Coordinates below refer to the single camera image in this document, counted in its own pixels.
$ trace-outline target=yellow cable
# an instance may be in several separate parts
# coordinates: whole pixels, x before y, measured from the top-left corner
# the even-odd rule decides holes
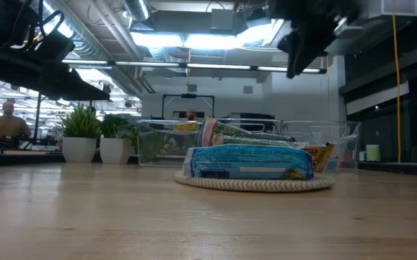
[[[400,90],[401,80],[398,60],[398,36],[396,31],[396,0],[393,2],[393,38],[395,41],[395,63],[396,63],[396,80],[398,82],[398,163],[401,163],[401,113],[400,113]]]

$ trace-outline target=potted plant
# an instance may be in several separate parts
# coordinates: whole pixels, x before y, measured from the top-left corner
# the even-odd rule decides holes
[[[96,151],[100,122],[91,108],[79,106],[62,119],[63,156],[68,163],[89,163]]]
[[[101,123],[103,138],[100,154],[103,163],[127,163],[132,151],[132,140],[127,135],[132,126],[127,120],[106,116]]]

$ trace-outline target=wooden table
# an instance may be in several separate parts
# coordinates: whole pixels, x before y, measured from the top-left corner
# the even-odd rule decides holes
[[[417,176],[335,175],[334,189],[183,186],[175,169],[0,168],[0,259],[417,259]]]

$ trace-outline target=woven placemat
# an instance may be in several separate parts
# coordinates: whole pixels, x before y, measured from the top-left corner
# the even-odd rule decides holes
[[[298,192],[330,188],[335,181],[324,176],[315,176],[311,181],[262,181],[226,180],[213,178],[191,178],[183,172],[175,174],[175,181],[181,184],[222,191],[254,192]]]

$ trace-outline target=pipe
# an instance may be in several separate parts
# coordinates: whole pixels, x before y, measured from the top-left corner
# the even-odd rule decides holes
[[[38,1],[31,4],[31,8],[38,10]],[[74,31],[72,40],[76,47],[74,53],[81,59],[94,60],[111,60],[113,56],[101,45],[96,37],[87,29],[82,21],[67,7],[61,0],[45,0],[44,17],[51,14],[53,10],[59,10],[64,13],[65,23],[69,29]],[[143,90],[137,83],[137,80],[132,78],[123,68],[114,67],[113,69],[105,71],[115,83],[128,95],[135,95],[140,97]]]
[[[125,5],[127,12],[135,21],[141,22],[151,16],[151,9],[147,0],[123,0],[123,5]]]
[[[104,13],[106,13],[106,15],[113,21],[113,24],[115,25],[115,29],[117,31],[119,31],[119,33],[125,39],[127,44],[130,46],[130,48],[136,54],[137,58],[139,60],[141,60],[142,59],[141,53],[140,53],[138,47],[136,46],[135,42],[131,38],[130,32],[127,32],[127,31],[125,31],[125,29],[123,29],[122,24],[120,23],[120,21],[114,15],[111,8],[105,3],[104,0],[97,0],[97,2],[100,4],[102,11],[104,11]]]
[[[131,47],[122,39],[122,37],[118,34],[117,30],[113,27],[113,25],[109,22],[106,16],[102,13],[100,7],[96,4],[95,0],[89,0],[88,3],[90,4],[91,8],[100,16],[100,19],[109,31],[114,35],[114,38],[119,42],[120,46],[125,50],[125,52],[130,55],[133,59],[138,59],[138,56],[135,52],[131,49]]]

